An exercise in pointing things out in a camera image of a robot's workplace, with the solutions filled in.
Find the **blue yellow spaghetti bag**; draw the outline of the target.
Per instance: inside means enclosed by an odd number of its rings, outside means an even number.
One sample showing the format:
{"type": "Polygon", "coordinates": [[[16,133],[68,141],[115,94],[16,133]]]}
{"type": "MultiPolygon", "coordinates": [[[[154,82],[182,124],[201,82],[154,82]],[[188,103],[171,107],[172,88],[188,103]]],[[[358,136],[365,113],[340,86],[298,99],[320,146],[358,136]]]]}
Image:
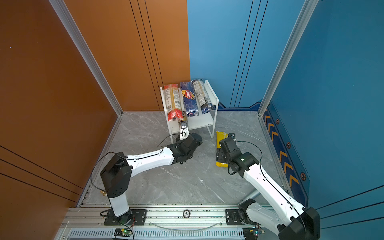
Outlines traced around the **blue yellow spaghetti bag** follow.
{"type": "Polygon", "coordinates": [[[179,125],[181,128],[187,128],[188,127],[188,117],[186,115],[186,112],[183,111],[182,115],[183,115],[183,117],[182,117],[182,119],[179,120],[179,125]]]}

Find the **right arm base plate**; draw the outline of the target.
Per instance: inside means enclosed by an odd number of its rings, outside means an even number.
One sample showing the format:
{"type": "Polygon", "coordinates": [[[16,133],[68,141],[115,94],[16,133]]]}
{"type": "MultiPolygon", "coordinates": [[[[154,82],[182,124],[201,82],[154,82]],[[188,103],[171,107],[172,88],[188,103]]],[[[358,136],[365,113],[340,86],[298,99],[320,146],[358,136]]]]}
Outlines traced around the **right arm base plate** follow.
{"type": "Polygon", "coordinates": [[[249,220],[244,220],[242,216],[239,214],[239,209],[226,209],[226,224],[228,226],[258,226],[258,223],[251,222],[249,220]]]}

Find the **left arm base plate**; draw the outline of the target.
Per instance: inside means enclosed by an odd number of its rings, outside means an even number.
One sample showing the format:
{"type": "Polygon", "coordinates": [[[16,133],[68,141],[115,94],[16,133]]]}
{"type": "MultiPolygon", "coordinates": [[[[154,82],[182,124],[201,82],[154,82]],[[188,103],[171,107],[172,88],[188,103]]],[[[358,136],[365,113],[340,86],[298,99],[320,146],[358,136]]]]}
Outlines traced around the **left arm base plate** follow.
{"type": "Polygon", "coordinates": [[[130,209],[127,213],[116,217],[113,209],[100,212],[100,216],[104,218],[105,226],[143,226],[147,217],[145,209],[130,209]]]}

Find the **red spaghetti bag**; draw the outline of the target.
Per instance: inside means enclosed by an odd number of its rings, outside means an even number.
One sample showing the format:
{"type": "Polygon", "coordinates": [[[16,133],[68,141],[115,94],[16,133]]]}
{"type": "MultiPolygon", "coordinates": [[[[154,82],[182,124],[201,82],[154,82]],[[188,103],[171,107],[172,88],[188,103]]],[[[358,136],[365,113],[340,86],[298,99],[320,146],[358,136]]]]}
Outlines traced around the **red spaghetti bag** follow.
{"type": "Polygon", "coordinates": [[[181,98],[178,84],[164,86],[164,97],[168,122],[183,119],[181,98]]]}

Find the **blue Barilla spaghetti bag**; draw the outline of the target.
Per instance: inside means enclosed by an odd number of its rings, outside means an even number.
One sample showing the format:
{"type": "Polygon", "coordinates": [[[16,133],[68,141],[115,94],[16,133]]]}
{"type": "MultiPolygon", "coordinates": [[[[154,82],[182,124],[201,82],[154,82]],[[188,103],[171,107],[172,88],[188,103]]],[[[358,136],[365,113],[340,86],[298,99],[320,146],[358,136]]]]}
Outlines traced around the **blue Barilla spaghetti bag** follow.
{"type": "Polygon", "coordinates": [[[188,117],[196,117],[199,115],[196,94],[192,82],[180,82],[185,111],[188,117]]]}

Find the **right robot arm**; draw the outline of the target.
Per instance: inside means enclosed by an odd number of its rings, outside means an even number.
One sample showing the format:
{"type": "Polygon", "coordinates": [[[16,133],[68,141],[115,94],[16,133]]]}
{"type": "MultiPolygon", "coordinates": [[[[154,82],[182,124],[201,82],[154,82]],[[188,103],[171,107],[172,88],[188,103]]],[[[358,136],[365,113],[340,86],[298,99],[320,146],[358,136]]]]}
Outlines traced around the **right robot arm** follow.
{"type": "Polygon", "coordinates": [[[321,237],[320,215],[312,207],[305,208],[286,193],[264,170],[261,161],[251,153],[242,153],[235,139],[219,142],[230,174],[239,174],[252,184],[272,209],[262,207],[253,199],[239,205],[240,221],[259,224],[281,240],[318,240],[321,237]]]}

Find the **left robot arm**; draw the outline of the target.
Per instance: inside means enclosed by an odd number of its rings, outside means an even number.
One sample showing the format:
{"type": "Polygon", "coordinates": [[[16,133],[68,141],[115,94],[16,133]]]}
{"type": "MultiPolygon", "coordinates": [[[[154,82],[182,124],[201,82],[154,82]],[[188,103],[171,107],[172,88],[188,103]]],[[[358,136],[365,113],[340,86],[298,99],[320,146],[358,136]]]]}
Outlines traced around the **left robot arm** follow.
{"type": "Polygon", "coordinates": [[[193,157],[202,142],[200,135],[192,133],[186,139],[154,152],[141,155],[115,153],[100,172],[115,217],[131,214],[127,189],[132,177],[154,168],[184,163],[193,157]]]}

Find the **clear white-label spaghetti bag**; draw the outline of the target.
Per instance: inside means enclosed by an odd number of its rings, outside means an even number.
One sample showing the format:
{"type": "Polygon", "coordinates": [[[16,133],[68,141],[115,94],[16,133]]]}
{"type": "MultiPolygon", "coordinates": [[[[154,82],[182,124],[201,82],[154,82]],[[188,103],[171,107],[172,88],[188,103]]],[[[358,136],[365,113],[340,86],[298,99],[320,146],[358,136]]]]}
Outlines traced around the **clear white-label spaghetti bag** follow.
{"type": "Polygon", "coordinates": [[[202,79],[192,80],[192,85],[196,94],[197,101],[203,114],[214,110],[214,105],[208,95],[207,89],[202,79]]]}

